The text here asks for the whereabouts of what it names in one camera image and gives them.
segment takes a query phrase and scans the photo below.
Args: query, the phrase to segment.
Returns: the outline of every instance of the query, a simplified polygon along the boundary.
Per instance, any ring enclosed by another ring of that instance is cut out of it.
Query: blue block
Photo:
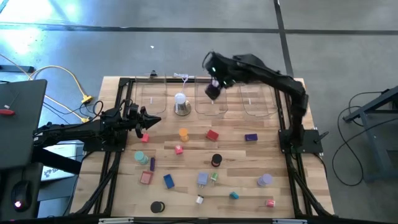
[[[172,179],[172,176],[170,174],[167,174],[163,177],[164,182],[166,183],[167,189],[170,189],[172,187],[174,187],[174,182]]]
[[[207,184],[207,178],[208,178],[208,173],[205,172],[199,172],[198,175],[198,184],[199,185],[206,185]]]
[[[257,134],[245,134],[244,139],[246,141],[257,141],[258,140]]]
[[[237,193],[235,193],[235,192],[231,192],[231,193],[229,194],[229,196],[230,196],[231,198],[233,198],[233,199],[239,199],[239,195],[238,195]]]

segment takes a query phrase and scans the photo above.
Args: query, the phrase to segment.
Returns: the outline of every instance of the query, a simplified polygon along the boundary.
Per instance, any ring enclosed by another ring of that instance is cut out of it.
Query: yellow cable
[[[63,68],[63,67],[61,67],[61,66],[58,66],[58,65],[49,65],[49,66],[40,68],[40,69],[36,70],[34,73],[30,74],[30,75],[29,75],[29,78],[30,78],[31,80],[34,80],[34,79],[35,79],[34,75],[37,76],[37,74],[39,74],[39,72],[41,72],[42,70],[45,70],[46,68],[60,68],[60,69],[62,69],[62,70],[64,70],[64,71],[66,71],[67,73],[69,73],[69,74],[73,77],[73,79],[75,80],[75,82],[76,82],[76,84],[77,84],[77,87],[78,87],[79,90],[80,90],[80,93],[83,95],[83,97],[87,97],[87,96],[85,95],[85,93],[83,92],[83,90],[81,89],[80,83],[79,83],[79,81],[76,79],[76,76],[75,76],[71,71],[69,71],[69,70],[67,70],[66,68]]]
[[[37,73],[38,71],[41,71],[41,70],[43,70],[43,69],[45,69],[45,68],[49,68],[49,67],[61,68],[61,69],[65,70],[65,71],[67,71],[68,73],[70,73],[70,74],[73,76],[73,78],[75,79],[76,83],[77,83],[78,86],[79,86],[79,89],[80,89],[81,93],[83,94],[83,97],[85,96],[85,94],[84,94],[83,91],[81,90],[80,85],[79,85],[77,79],[75,78],[74,74],[72,74],[72,72],[69,72],[66,68],[62,68],[62,67],[55,66],[55,65],[50,65],[50,66],[46,66],[46,67],[40,68],[40,69],[38,69],[37,71],[35,71],[34,73],[32,73],[31,75],[28,75],[20,66],[18,66],[16,63],[14,63],[12,60],[8,59],[8,58],[7,58],[6,56],[4,56],[3,54],[0,54],[0,56],[2,56],[3,58],[5,58],[7,61],[13,63],[17,68],[19,68],[19,70],[21,70],[23,73],[25,73],[26,76],[28,76],[28,79],[29,79],[29,80],[33,80],[33,78],[32,78],[33,74],[35,74],[35,73]],[[65,105],[59,103],[57,100],[55,100],[55,99],[53,99],[53,98],[51,98],[51,97],[49,97],[49,96],[47,96],[47,95],[44,95],[44,96],[45,96],[47,99],[51,100],[52,102],[54,102],[54,103],[56,103],[56,104],[62,106],[62,107],[65,108],[67,111],[72,112],[75,116],[77,116],[78,118],[80,118],[82,121],[85,119],[85,118],[82,118],[81,116],[79,116],[78,114],[76,114],[75,112],[73,112],[71,109],[67,108]]]

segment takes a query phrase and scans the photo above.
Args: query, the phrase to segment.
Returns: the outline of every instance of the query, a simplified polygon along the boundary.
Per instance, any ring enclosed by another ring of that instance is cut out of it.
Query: black cylinder
[[[213,158],[211,158],[211,165],[213,167],[219,167],[223,157],[220,154],[214,154]]]
[[[165,208],[165,205],[163,202],[153,202],[152,205],[150,205],[150,210],[153,213],[163,212],[164,208]]]

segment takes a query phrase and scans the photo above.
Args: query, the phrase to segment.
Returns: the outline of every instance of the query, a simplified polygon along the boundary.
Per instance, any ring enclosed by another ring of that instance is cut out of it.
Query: pink square
[[[182,154],[182,152],[183,152],[182,146],[175,146],[174,149],[175,149],[175,153],[177,155]]]
[[[152,179],[152,175],[153,175],[152,172],[142,171],[140,182],[142,184],[150,184],[150,180]]]
[[[149,135],[148,134],[144,134],[144,136],[142,137],[141,141],[142,142],[148,142],[149,140]]]

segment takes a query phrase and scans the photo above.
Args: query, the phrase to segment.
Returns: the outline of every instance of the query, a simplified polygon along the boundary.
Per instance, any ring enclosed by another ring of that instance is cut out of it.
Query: purple cylinder
[[[269,185],[272,183],[272,176],[269,174],[264,174],[258,178],[257,184],[260,186]]]

